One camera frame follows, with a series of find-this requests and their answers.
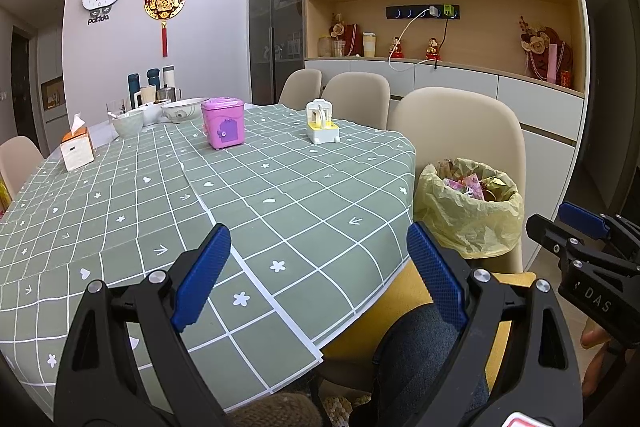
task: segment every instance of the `metal kettle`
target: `metal kettle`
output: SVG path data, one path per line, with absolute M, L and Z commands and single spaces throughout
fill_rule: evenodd
M 156 100 L 171 100 L 175 102 L 182 98 L 182 90 L 178 87 L 164 86 L 156 91 Z

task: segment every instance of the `blue gripper pad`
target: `blue gripper pad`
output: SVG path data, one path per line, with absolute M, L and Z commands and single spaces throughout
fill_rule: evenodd
M 588 235 L 592 239 L 606 239 L 609 237 L 609 227 L 600 216 L 592 214 L 573 203 L 563 203 L 558 208 L 560 221 Z
M 464 292 L 438 248 L 417 223 L 406 232 L 406 247 L 442 320 L 462 331 L 468 322 Z
M 171 322 L 178 333 L 198 320 L 230 253 L 231 233 L 222 226 L 205 245 L 176 292 Z

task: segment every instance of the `metal screw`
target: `metal screw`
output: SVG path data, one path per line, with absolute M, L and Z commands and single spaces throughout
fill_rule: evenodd
M 151 272 L 149 274 L 149 282 L 151 284 L 159 284 L 161 282 L 164 282 L 165 279 L 166 279 L 166 272 L 162 270 L 156 270 L 155 272 Z
M 488 282 L 491 279 L 491 274 L 484 268 L 478 268 L 474 272 L 474 279 L 480 282 Z
M 89 286 L 86 287 L 89 290 L 89 293 L 98 293 L 102 289 L 101 281 L 91 281 Z
M 551 289 L 551 285 L 544 279 L 538 279 L 536 281 L 536 288 L 538 288 L 542 293 L 547 293 Z

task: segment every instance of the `green checkered tablecloth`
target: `green checkered tablecloth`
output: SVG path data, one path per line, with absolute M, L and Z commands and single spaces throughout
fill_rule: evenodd
M 75 172 L 47 160 L 22 188 L 0 222 L 0 349 L 44 410 L 87 283 L 137 283 L 216 222 L 231 230 L 232 256 L 182 339 L 225 408 L 314 367 L 404 266 L 406 138 L 338 120 L 341 143 L 313 145 L 304 111 L 244 118 L 243 145 L 213 150 L 202 118 L 160 124 Z M 139 326 L 129 334 L 152 401 L 166 407 Z

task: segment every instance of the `dining chair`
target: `dining chair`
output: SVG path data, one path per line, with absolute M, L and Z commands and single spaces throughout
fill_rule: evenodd
M 43 160 L 26 136 L 16 136 L 0 145 L 0 176 L 12 199 Z
M 302 110 L 306 104 L 320 98 L 322 73 L 318 70 L 298 70 L 284 83 L 279 103 L 290 109 Z
M 447 87 L 424 87 L 409 93 L 393 111 L 388 128 L 406 136 L 416 150 L 416 179 L 429 163 L 471 158 L 506 172 L 524 198 L 524 136 L 518 118 L 502 102 L 483 94 Z M 484 259 L 482 266 L 506 283 L 528 287 L 535 274 L 522 272 L 522 248 Z M 334 383 L 369 391 L 371 357 L 391 325 L 406 312 L 432 302 L 414 264 L 396 276 L 382 297 L 334 341 L 322 348 L 317 372 Z M 485 373 L 492 388 L 510 331 L 501 323 Z
M 375 129 L 386 129 L 389 83 L 381 74 L 348 71 L 335 75 L 322 98 L 334 106 L 333 118 Z

